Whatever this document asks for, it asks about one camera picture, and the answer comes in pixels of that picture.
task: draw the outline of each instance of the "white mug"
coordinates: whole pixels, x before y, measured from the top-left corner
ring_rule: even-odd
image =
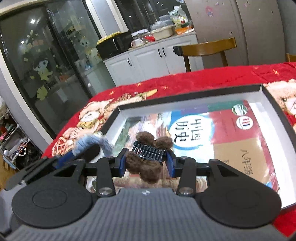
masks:
[[[134,41],[131,42],[131,47],[138,47],[143,44],[144,42],[141,39],[135,39]]]

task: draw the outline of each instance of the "chair backrest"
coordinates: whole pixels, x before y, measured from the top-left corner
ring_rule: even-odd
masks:
[[[192,44],[185,46],[174,46],[180,47],[182,50],[181,56],[205,56],[220,53],[225,50],[236,48],[237,44],[235,38],[222,39],[213,42],[206,42],[201,44]]]
[[[287,62],[296,62],[296,55],[286,53],[286,61]]]
[[[185,46],[173,46],[174,53],[178,56],[184,57],[186,72],[190,72],[190,64],[188,57],[206,56],[216,53],[221,54],[223,66],[228,66],[225,56],[225,50],[236,48],[237,44],[235,38],[222,39],[213,42],[206,42],[201,44],[192,44]]]

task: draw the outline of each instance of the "metal screw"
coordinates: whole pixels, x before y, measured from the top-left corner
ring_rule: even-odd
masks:
[[[109,194],[112,193],[112,189],[109,188],[109,187],[103,187],[103,188],[100,188],[100,189],[99,189],[99,193],[100,193],[101,195],[109,195]]]
[[[190,187],[182,187],[180,188],[179,192],[183,195],[190,195],[193,193],[193,189]]]

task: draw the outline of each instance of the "glass door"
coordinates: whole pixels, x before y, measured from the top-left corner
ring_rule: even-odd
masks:
[[[82,0],[48,3],[47,11],[59,42],[81,79],[96,94],[115,87],[96,48],[101,38]]]
[[[45,7],[0,22],[9,71],[23,98],[54,138],[91,95],[53,34]]]

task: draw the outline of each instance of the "white cabinet door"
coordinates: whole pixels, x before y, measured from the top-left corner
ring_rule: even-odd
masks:
[[[149,80],[155,77],[169,75],[168,67],[165,63],[165,56],[159,44],[145,46],[129,53],[132,62],[138,72]]]
[[[173,46],[197,44],[195,34],[178,37],[172,40],[163,41],[160,43],[161,52],[165,56],[165,61],[170,74],[186,72],[184,58],[177,56],[173,52]],[[204,69],[201,57],[189,57],[191,71]]]
[[[142,81],[128,53],[104,61],[116,86],[129,85]]]

